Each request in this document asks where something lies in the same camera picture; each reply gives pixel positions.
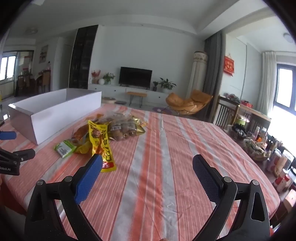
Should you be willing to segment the small dark potted plant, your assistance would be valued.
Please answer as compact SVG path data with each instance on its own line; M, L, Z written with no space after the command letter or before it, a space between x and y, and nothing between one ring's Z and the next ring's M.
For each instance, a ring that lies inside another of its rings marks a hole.
M153 87L152 87L152 90L153 90L153 91L157 91L158 84L159 84L159 83L158 83L157 81L154 81L154 82L153 82Z

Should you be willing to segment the small wooden bench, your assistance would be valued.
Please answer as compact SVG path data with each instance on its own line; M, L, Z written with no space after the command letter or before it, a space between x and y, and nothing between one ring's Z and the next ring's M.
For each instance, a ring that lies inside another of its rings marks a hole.
M129 91L126 94L129 95L129 105L132 104L132 100L133 100L134 97L138 97L139 98L139 107L140 108L143 105L144 98L147 97L147 94L146 93L140 93L140 92L132 92L132 91Z

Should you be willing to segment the wooden side table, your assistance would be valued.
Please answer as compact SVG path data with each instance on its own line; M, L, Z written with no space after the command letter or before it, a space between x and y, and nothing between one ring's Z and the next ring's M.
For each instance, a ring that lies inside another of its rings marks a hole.
M271 118L256 111L255 109L239 104L239 113L249 120L249 122L245 125L247 132L254 132L257 126L266 129L270 126Z

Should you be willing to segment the tall black shelf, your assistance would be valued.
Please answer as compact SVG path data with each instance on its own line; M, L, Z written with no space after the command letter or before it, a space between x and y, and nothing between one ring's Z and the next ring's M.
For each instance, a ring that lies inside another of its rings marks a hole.
M69 88L87 89L93 45L98 25L79 28L74 41Z

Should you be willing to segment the white standing air conditioner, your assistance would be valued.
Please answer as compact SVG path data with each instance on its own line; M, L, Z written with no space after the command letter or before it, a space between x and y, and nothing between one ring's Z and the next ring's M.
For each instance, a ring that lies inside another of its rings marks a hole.
M193 56L193 65L189 85L186 93L186 98L189 98L193 90L203 90L206 70L207 70L208 55L202 51L196 51Z

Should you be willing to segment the black flat television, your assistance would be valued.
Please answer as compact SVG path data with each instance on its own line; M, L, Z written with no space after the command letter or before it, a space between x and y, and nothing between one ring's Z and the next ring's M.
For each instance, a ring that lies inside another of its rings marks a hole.
M150 88L151 78L151 70L121 67L118 82L120 85Z

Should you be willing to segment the white cardboard box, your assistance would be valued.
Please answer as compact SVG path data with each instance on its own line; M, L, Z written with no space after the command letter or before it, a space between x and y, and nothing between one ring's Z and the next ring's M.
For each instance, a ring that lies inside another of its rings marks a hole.
M101 92L65 88L9 104L10 122L36 145L101 107Z

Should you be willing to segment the green white snack packet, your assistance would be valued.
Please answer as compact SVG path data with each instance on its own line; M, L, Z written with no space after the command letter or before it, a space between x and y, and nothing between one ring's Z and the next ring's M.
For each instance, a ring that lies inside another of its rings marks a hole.
M62 142L60 142L59 144L57 144L54 147L54 150L62 157L65 158L67 156L69 156L70 154L74 153L74 151L76 150L76 146L74 145L74 143L71 140L64 140Z

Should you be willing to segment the red flower vase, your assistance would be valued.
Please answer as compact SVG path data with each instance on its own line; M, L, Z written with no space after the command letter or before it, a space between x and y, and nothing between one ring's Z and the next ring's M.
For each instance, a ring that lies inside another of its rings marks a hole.
M92 77L92 83L97 84L99 81L99 76L100 76L101 70L93 70L91 72L91 77Z

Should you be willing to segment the framed wall painting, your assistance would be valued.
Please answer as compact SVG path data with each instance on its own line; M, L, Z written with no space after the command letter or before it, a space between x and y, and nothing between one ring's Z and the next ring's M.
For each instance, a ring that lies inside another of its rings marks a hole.
M39 63L46 62L49 45L45 45L40 50Z

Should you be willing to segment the striped orange white tablecloth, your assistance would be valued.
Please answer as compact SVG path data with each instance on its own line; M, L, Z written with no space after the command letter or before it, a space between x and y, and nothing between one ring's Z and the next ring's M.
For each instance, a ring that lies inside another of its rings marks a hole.
M20 175L4 175L15 199L28 212L37 181L62 181L73 176L91 159L89 133L86 142L75 145L74 153L62 158L54 147L69 140L84 119L109 111L103 107L73 122L39 145L19 133L8 120L3 131L16 132L16 139L1 140L8 152L34 149L34 159L21 162ZM261 169L223 130L212 123L126 108L147 122L143 135L124 141L109 141L116 171L100 172L87 199L81 202L88 221L101 240L193 240L216 204L208 199L193 170L193 158L202 155L221 176L235 182L257 180L265 198L268 216L275 213L280 198ZM60 200L56 201L63 226L76 238ZM228 234L239 201L235 201L219 237Z

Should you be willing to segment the orange lounge chair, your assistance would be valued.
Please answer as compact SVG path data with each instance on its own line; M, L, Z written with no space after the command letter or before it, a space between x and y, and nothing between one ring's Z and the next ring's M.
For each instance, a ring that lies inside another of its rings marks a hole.
M193 115L202 110L211 100L213 96L193 90L188 99L182 99L175 93L170 93L166 98L166 104L178 115Z

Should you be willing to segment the red wall decoration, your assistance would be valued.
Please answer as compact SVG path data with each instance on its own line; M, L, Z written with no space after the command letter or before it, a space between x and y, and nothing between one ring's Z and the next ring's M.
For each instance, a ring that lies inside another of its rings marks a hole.
M224 56L224 65L223 65L224 73L233 76L234 74L234 60L231 57Z

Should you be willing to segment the green potted plant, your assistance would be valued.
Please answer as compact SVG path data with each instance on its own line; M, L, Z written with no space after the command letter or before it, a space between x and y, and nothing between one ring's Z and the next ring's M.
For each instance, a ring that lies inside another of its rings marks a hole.
M170 93L173 90L173 88L177 86L175 83L169 81L168 79L160 78L160 80L160 85L163 93Z
M105 80L105 84L111 84L111 81L114 80L115 75L113 73L107 72L104 74L103 79Z

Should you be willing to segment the white sheer curtain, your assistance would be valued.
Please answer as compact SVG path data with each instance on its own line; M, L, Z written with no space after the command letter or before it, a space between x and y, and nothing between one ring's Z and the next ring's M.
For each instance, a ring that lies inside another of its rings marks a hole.
M262 79L257 103L257 110L269 116L273 109L276 88L276 53L266 51L262 53Z

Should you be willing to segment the grey curtain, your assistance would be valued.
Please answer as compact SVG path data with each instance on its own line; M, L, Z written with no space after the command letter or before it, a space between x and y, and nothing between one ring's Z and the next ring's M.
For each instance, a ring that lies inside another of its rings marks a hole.
M213 34L205 40L204 51L208 62L203 92L217 96L220 90L225 55L226 34L224 31Z

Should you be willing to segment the yellow cartoon snack packet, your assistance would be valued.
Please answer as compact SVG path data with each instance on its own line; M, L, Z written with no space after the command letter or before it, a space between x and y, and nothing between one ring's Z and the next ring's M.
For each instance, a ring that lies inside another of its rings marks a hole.
M98 154L102 157L101 172L116 171L116 164L108 138L108 126L88 121L89 139L92 144L92 155Z

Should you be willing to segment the left green potted plant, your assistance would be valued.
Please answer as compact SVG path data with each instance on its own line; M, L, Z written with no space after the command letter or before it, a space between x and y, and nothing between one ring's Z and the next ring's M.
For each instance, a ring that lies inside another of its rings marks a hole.
M104 74L103 79L105 80L105 84L111 84L111 81L114 80L115 75L113 73L107 72Z

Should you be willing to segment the purple floor mat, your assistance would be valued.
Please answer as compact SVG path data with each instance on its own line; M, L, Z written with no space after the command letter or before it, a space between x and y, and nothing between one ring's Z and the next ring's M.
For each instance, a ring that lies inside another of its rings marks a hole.
M165 108L163 107L153 107L152 111L156 112L156 113L164 113L164 114L172 114L170 108L167 106Z

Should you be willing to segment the orange snack packet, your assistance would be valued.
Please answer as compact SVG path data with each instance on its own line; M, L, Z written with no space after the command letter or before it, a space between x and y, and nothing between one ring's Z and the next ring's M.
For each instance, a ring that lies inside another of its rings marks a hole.
M74 129L73 134L69 140L75 145L84 144L86 142L86 138L87 138L86 136L88 135L88 132L89 132L88 121L97 123L102 117L103 117L103 114L99 113L96 116L91 116L84 119L81 125L79 125L77 128Z

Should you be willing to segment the wooden dining chair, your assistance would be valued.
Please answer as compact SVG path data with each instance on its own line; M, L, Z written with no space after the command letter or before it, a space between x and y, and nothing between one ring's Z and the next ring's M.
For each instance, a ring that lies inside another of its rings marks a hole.
M233 125L239 111L240 104L224 96L219 96L212 118L212 123L221 129Z

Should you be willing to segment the white tv cabinet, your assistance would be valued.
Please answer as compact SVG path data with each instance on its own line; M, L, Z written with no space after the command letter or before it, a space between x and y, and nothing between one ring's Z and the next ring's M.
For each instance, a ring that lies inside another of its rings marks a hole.
M168 93L162 93L157 91L151 91L151 90L144 90L144 89L137 89L137 88L131 88L131 87L122 87L122 86L116 86L116 85L100 85L100 84L88 84L89 90L94 91L101 91L102 97L109 97L114 98L118 101L126 101L130 102L130 96L126 93L129 91L132 92L140 92L140 93L146 93L147 97L143 100L143 105L148 106L165 106L166 98L168 97ZM132 100L132 104L134 103L139 104L139 98L134 97Z

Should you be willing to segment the gold bag of brown snacks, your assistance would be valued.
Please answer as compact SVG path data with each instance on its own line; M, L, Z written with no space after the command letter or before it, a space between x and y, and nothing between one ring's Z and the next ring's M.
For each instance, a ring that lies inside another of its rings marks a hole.
M145 133L145 121L133 114L109 112L98 121L99 124L107 125L108 138L112 141L124 141L128 138L137 137Z

